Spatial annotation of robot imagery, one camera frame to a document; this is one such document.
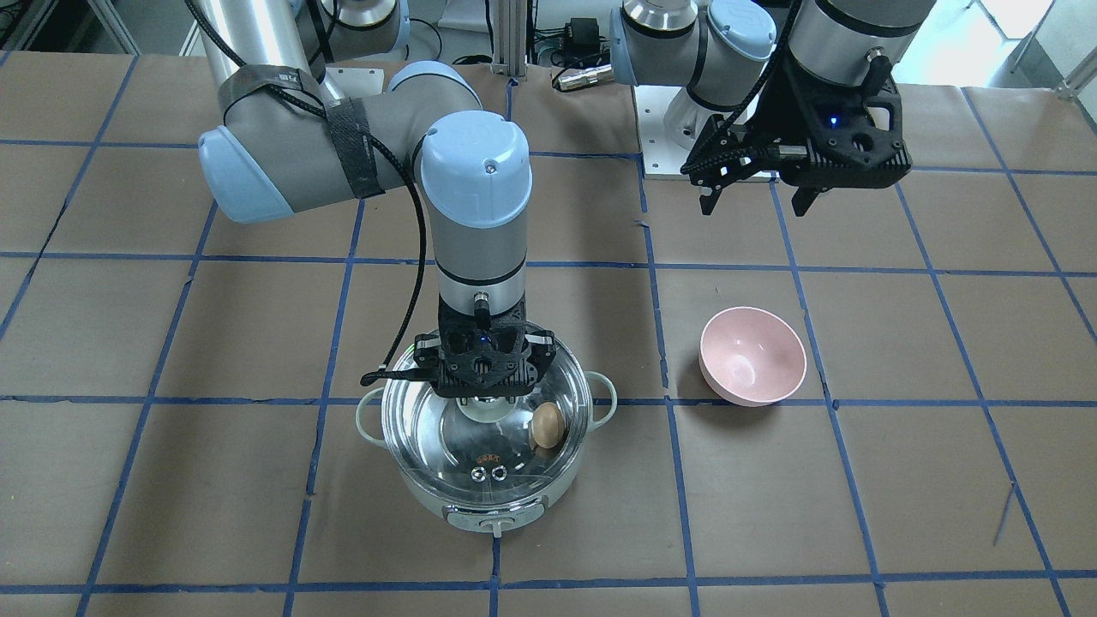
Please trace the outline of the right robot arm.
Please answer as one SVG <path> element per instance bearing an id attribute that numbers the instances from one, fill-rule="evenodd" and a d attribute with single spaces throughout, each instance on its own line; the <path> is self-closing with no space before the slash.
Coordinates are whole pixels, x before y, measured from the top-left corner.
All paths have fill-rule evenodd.
<path id="1" fill-rule="evenodd" d="M 207 44 L 222 123 L 199 139 L 202 171 L 239 224 L 289 218 L 405 188 L 418 228 L 417 304 L 426 254 L 439 276 L 439 330 L 416 336 L 412 364 L 380 380 L 425 382 L 443 399 L 517 399 L 548 374 L 554 334 L 525 319 L 525 134 L 483 109 L 445 63 L 409 63 L 384 93 L 349 97 L 306 56 L 289 1 L 189 1 Z"/>

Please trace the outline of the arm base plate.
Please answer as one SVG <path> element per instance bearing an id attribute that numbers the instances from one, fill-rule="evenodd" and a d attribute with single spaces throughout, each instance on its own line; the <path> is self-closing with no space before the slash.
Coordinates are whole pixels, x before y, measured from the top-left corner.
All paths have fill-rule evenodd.
<path id="1" fill-rule="evenodd" d="M 642 85 L 633 94 L 644 175 L 655 180 L 686 180 L 680 168 L 714 112 L 698 106 L 685 87 Z"/>

